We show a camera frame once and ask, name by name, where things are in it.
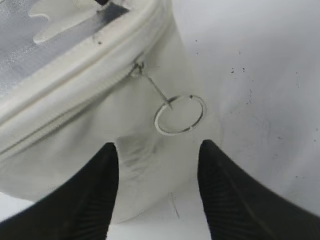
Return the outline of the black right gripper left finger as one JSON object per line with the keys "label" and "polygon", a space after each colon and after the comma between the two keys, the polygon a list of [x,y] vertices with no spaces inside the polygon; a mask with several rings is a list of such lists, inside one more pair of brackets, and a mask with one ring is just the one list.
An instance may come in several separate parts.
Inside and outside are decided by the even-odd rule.
{"label": "black right gripper left finger", "polygon": [[119,187],[116,146],[102,149],[70,180],[1,222],[2,240],[105,240]]}

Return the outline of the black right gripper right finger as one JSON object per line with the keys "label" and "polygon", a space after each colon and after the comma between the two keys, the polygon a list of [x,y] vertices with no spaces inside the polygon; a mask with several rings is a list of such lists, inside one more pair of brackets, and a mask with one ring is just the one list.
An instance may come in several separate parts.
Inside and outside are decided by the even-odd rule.
{"label": "black right gripper right finger", "polygon": [[213,141],[198,157],[198,186],[213,240],[318,240],[320,218],[270,191]]}

